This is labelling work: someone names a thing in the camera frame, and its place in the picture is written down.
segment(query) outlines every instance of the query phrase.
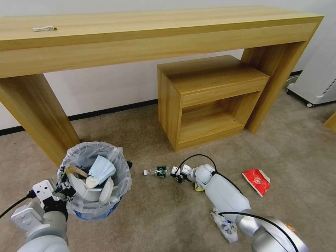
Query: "black cable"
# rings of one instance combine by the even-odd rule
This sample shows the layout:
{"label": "black cable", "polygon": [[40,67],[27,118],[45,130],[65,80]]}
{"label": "black cable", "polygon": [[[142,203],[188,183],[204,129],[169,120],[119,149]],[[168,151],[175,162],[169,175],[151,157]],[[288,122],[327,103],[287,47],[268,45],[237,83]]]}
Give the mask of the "black cable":
{"label": "black cable", "polygon": [[11,209],[13,209],[16,205],[20,204],[22,201],[24,201],[28,198],[35,198],[35,197],[36,197],[36,194],[35,194],[34,190],[30,190],[24,198],[20,199],[19,201],[17,201],[13,205],[11,205],[5,212],[3,212],[0,215],[0,219],[2,218],[2,216],[4,216],[6,213],[8,213]]}
{"label": "black cable", "polygon": [[181,168],[181,166],[184,164],[184,162],[186,162],[188,159],[190,159],[190,158],[192,158],[192,157],[195,157],[195,156],[204,156],[204,157],[206,157],[206,158],[208,158],[208,159],[210,159],[210,161],[213,163],[213,167],[215,168],[215,173],[217,173],[218,175],[221,175],[223,178],[225,178],[227,181],[229,181],[243,196],[244,196],[244,194],[242,193],[242,191],[238,188],[238,186],[236,186],[235,185],[235,183],[233,183],[229,178],[227,178],[227,177],[225,177],[223,174],[221,174],[221,173],[219,173],[218,171],[217,171],[217,167],[216,167],[216,164],[215,164],[215,162],[210,158],[210,157],[208,157],[207,155],[204,155],[204,154],[195,154],[195,155],[192,155],[192,156],[190,156],[190,157],[188,157],[187,159],[185,159],[181,164],[180,164],[180,166],[179,166],[179,168]]}
{"label": "black cable", "polygon": [[195,156],[204,156],[204,157],[210,159],[210,161],[213,163],[213,166],[214,166],[214,168],[215,168],[215,171],[217,172],[217,167],[216,167],[215,162],[214,162],[211,158],[209,158],[207,155],[204,155],[204,154],[195,154],[195,155],[192,155],[192,156],[188,157],[187,159],[185,159],[185,160],[180,164],[179,168],[181,168],[181,166],[183,165],[184,162],[186,162],[188,159],[193,158],[193,157],[195,157]]}
{"label": "black cable", "polygon": [[15,202],[13,205],[11,205],[9,208],[7,208],[7,210],[5,212],[3,212],[0,215],[0,218],[2,218],[2,216],[4,216],[6,213],[8,213],[10,210],[12,210],[15,206],[17,206],[18,204],[20,204],[22,201],[28,199],[28,196],[23,197],[22,199],[20,199],[19,201]]}
{"label": "black cable", "polygon": [[253,217],[253,218],[260,219],[262,221],[266,221],[269,224],[272,224],[273,226],[275,226],[277,229],[279,229],[287,237],[287,239],[293,245],[295,252],[299,252],[297,246],[295,245],[295,243],[293,242],[293,240],[289,237],[289,235],[281,227],[279,227],[277,224],[275,224],[274,222],[272,222],[272,221],[270,221],[270,220],[268,220],[268,219],[266,219],[264,217],[261,217],[261,216],[258,216],[258,215],[254,215],[254,214],[250,214],[250,213],[248,213],[248,214],[247,213],[242,213],[242,212],[220,212],[220,213],[218,213],[218,215],[220,215],[220,216],[223,216],[225,214],[237,214],[237,215],[250,216],[250,217]]}

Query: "wooden console table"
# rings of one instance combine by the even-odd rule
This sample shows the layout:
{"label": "wooden console table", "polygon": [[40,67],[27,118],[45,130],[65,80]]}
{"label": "wooden console table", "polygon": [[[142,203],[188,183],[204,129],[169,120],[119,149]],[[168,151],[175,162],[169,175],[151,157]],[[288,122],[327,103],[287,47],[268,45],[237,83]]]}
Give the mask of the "wooden console table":
{"label": "wooden console table", "polygon": [[327,121],[325,121],[324,126],[336,131],[336,112],[332,114]]}
{"label": "wooden console table", "polygon": [[[59,165],[79,139],[43,73],[244,48],[270,76],[245,126],[255,133],[322,19],[266,6],[4,17],[0,101]],[[57,30],[33,32],[44,26]]]}

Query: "crumpled plastic bag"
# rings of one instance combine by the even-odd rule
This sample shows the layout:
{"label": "crumpled plastic bag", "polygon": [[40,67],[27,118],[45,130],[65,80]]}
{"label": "crumpled plastic bag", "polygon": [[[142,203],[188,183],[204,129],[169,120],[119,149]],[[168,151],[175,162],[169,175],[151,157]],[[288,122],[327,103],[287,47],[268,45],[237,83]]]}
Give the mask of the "crumpled plastic bag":
{"label": "crumpled plastic bag", "polygon": [[64,177],[65,170],[70,165],[75,165],[88,173],[98,155],[110,160],[117,170],[112,177],[113,191],[105,205],[99,202],[87,202],[78,194],[75,194],[71,201],[68,201],[66,207],[69,213],[76,214],[81,219],[99,220],[107,218],[117,207],[123,195],[131,189],[132,177],[122,148],[105,142],[83,142],[70,148],[57,171],[57,184],[64,181],[66,178]]}
{"label": "crumpled plastic bag", "polygon": [[219,230],[230,243],[238,241],[237,225],[234,222],[227,220],[221,215],[218,215],[218,210],[216,208],[214,208],[210,214],[216,222]]}

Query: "red snack bag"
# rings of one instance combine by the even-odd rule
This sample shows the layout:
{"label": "red snack bag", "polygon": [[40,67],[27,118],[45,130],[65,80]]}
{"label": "red snack bag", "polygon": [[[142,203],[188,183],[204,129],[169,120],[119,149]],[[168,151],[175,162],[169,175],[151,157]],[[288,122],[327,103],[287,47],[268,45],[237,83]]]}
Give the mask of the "red snack bag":
{"label": "red snack bag", "polygon": [[243,172],[242,175],[261,197],[265,195],[271,185],[270,178],[262,170],[252,169]]}

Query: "white cable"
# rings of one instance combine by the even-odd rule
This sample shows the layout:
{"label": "white cable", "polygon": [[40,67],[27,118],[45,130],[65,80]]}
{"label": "white cable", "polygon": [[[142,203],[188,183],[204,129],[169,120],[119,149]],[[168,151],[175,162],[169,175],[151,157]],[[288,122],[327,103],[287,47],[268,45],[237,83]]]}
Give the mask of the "white cable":
{"label": "white cable", "polygon": [[45,27],[34,27],[33,31],[34,32],[42,32],[42,31],[51,31],[51,30],[57,30],[56,27],[54,26],[45,26]]}
{"label": "white cable", "polygon": [[294,78],[298,78],[298,76],[293,76],[293,77],[290,77],[289,79],[287,79],[286,81],[289,81],[291,79],[294,79]]}

